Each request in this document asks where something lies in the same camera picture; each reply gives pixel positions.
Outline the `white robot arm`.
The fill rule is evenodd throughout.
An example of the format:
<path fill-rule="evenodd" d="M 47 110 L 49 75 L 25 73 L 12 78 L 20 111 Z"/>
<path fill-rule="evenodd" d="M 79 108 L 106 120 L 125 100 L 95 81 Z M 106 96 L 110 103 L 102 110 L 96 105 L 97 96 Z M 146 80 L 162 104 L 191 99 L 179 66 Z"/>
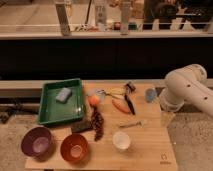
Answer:
<path fill-rule="evenodd" d="M 165 88 L 159 95 L 161 107 L 165 111 L 177 112 L 188 101 L 213 118 L 213 90 L 202 84 L 206 79 L 207 72 L 199 64 L 170 71 L 165 76 Z"/>

